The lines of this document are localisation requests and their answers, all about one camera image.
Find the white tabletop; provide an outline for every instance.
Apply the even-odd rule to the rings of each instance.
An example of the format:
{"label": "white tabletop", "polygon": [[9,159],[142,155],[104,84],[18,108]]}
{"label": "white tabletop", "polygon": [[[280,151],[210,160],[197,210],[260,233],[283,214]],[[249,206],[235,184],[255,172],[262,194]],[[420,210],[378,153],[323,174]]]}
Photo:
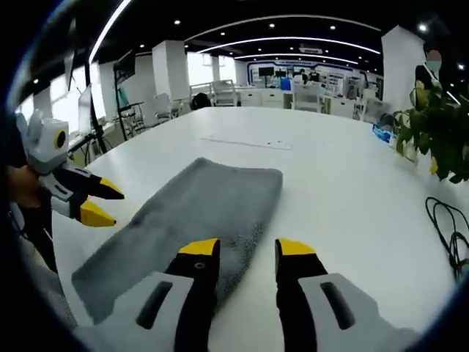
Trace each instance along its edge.
{"label": "white tabletop", "polygon": [[[200,139],[211,134],[282,139],[292,149]],[[89,228],[53,214],[59,276],[79,324],[91,320],[72,273],[149,197],[202,156],[284,174],[276,213],[251,267],[213,320],[211,351],[284,350],[276,308],[278,237],[313,246],[330,273],[341,273],[367,292],[396,327],[423,331],[452,294],[448,260],[424,201],[433,195],[469,213],[467,185],[438,182],[423,158],[418,166],[400,158],[363,122],[305,111],[205,108],[153,128],[88,166],[125,193],[123,201],[96,200],[117,218],[115,227]]]}

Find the led strip light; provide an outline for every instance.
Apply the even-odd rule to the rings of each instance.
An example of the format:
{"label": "led strip light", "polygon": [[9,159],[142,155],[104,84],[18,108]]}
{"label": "led strip light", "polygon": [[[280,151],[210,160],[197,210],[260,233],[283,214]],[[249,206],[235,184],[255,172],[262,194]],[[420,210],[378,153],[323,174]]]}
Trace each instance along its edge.
{"label": "led strip light", "polygon": [[104,26],[100,36],[97,38],[95,46],[93,46],[93,49],[91,50],[91,54],[89,55],[88,62],[91,64],[93,62],[93,59],[95,58],[95,55],[97,53],[97,50],[100,48],[105,36],[108,34],[109,29],[111,29],[112,25],[114,22],[116,22],[117,18],[120,16],[121,13],[124,12],[125,8],[131,3],[132,0],[123,0],[120,5],[116,8],[116,11],[112,14],[112,16],[109,18],[108,23]]}
{"label": "led strip light", "polygon": [[263,41],[266,41],[266,40],[312,40],[312,41],[316,41],[316,42],[327,42],[327,43],[348,45],[348,46],[352,46],[354,48],[359,48],[359,49],[363,49],[363,50],[366,50],[366,51],[371,51],[372,53],[375,53],[375,54],[378,54],[378,55],[381,54],[379,51],[367,48],[366,46],[356,45],[356,44],[352,44],[352,43],[348,43],[348,42],[342,42],[340,40],[332,40],[332,39],[324,39],[324,38],[310,38],[310,37],[266,37],[266,38],[247,39],[247,40],[240,40],[238,42],[232,42],[232,43],[213,46],[211,48],[207,48],[207,49],[204,49],[204,50],[197,51],[197,53],[202,54],[202,53],[206,53],[207,51],[215,50],[215,49],[219,49],[219,48],[224,48],[226,46],[246,44],[246,43],[255,43],[255,42],[263,42]]}
{"label": "led strip light", "polygon": [[248,59],[248,58],[250,58],[250,57],[266,57],[266,56],[305,56],[305,57],[316,57],[316,58],[320,58],[320,59],[329,59],[329,60],[337,60],[337,61],[342,61],[342,62],[349,62],[350,64],[358,65],[358,62],[351,61],[351,60],[340,59],[340,58],[338,58],[338,57],[332,57],[332,56],[313,55],[313,54],[256,54],[256,55],[238,56],[238,57],[235,57],[235,59]]}
{"label": "led strip light", "polygon": [[188,42],[189,40],[195,39],[197,37],[200,37],[204,34],[219,31],[220,29],[228,28],[231,26],[237,26],[238,24],[243,24],[243,23],[250,23],[250,22],[256,22],[256,21],[265,21],[265,20],[275,20],[277,18],[322,18],[325,20],[332,20],[332,21],[338,21],[338,22],[344,22],[344,23],[352,23],[356,24],[357,26],[363,26],[369,29],[373,29],[375,31],[381,32],[381,29],[370,26],[369,24],[357,22],[357,21],[352,21],[352,20],[347,20],[345,18],[339,18],[339,17],[330,17],[330,16],[321,16],[321,15],[273,15],[273,16],[265,16],[265,17],[257,17],[257,18],[249,18],[248,20],[242,20],[242,21],[237,21],[233,23],[228,23],[224,24],[223,26],[218,26],[212,29],[208,29],[207,31],[204,31],[202,33],[198,33],[196,35],[193,35],[192,37],[187,38],[184,40],[185,42]]}

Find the face mask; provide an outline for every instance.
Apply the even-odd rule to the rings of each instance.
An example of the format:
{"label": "face mask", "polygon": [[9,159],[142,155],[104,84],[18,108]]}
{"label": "face mask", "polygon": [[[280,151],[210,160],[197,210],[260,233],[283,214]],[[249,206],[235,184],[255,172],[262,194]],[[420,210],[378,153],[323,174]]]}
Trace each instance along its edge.
{"label": "face mask", "polygon": [[432,72],[438,72],[441,68],[441,61],[427,61],[426,66]]}

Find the gray cloth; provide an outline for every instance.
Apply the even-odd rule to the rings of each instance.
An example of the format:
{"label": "gray cloth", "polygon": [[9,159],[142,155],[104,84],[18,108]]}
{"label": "gray cloth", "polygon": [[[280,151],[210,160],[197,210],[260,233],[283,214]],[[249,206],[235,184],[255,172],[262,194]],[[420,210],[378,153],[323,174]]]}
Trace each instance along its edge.
{"label": "gray cloth", "polygon": [[181,247],[208,238],[221,241],[217,297],[223,302],[248,268],[282,181],[278,170],[196,159],[73,273],[94,322],[107,318],[115,299],[144,277],[165,271]]}
{"label": "gray cloth", "polygon": [[26,267],[31,274],[32,281],[37,289],[42,293],[52,310],[56,313],[60,321],[70,330],[76,328],[77,323],[73,317],[64,291],[60,285],[59,277],[56,273],[36,264],[31,258],[24,257]]}

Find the window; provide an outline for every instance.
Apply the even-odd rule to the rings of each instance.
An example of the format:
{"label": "window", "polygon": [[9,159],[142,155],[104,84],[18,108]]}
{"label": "window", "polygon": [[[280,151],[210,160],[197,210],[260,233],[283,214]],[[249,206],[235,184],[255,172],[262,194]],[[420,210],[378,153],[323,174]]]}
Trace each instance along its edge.
{"label": "window", "polygon": [[212,57],[209,54],[188,53],[189,84],[213,81]]}
{"label": "window", "polygon": [[229,56],[219,56],[218,63],[220,65],[220,80],[232,79],[236,84],[236,68],[235,59]]}
{"label": "window", "polygon": [[15,110],[17,114],[22,113],[27,122],[31,119],[32,113],[34,112],[34,98],[32,95],[28,96],[24,102]]}
{"label": "window", "polygon": [[[100,83],[98,64],[91,64],[89,75],[92,83],[92,97],[96,111],[96,118],[106,115],[104,110],[103,92]],[[69,133],[78,132],[78,99],[86,89],[85,68],[79,67],[73,71],[70,91],[67,91],[65,75],[51,82],[51,106],[54,119],[67,121]]]}

